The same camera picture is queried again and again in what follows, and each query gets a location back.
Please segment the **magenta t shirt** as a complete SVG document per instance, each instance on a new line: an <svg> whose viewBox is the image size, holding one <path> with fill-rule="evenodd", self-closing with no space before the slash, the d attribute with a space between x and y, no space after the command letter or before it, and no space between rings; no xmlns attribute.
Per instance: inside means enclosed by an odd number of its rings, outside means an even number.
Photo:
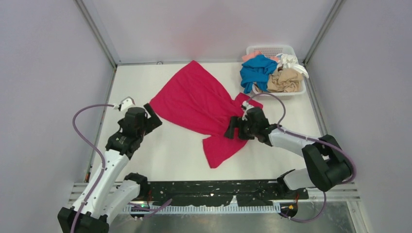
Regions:
<svg viewBox="0 0 412 233"><path fill-rule="evenodd" d="M210 168L217 168L241 150L246 141L224 136L230 118L243 115L241 105L249 96L235 98L198 62L191 61L164 85L149 104L161 118L207 135L203 151Z"/></svg>

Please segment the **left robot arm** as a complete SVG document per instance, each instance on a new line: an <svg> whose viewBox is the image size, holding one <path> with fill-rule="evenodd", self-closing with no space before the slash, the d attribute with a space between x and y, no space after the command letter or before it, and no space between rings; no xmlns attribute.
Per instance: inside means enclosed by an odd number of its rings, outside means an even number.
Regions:
<svg viewBox="0 0 412 233"><path fill-rule="evenodd" d="M117 109L124 117L118 121L119 129L108 138L105 152L98 152L100 170L73 205L58 213L65 233L107 233L114 218L132 199L143 201L149 195L147 179L138 173L128 174L119 189L113 194L109 192L144 137L161 126L162 121L148 103L143 107L122 103Z"/></svg>

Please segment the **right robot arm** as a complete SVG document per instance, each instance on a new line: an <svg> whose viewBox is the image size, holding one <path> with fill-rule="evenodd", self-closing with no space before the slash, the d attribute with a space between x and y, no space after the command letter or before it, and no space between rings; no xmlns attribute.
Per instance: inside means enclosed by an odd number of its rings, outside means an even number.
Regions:
<svg viewBox="0 0 412 233"><path fill-rule="evenodd" d="M241 140L257 139L270 147L288 150L301 156L306 167L292 169L277 178L277 192L283 199L290 199L297 189L315 187L327 192L348 181L354 166L344 155L335 138L329 134L311 138L287 130L280 124L271 124L262 109L253 107L242 117L232 116L224 136Z"/></svg>

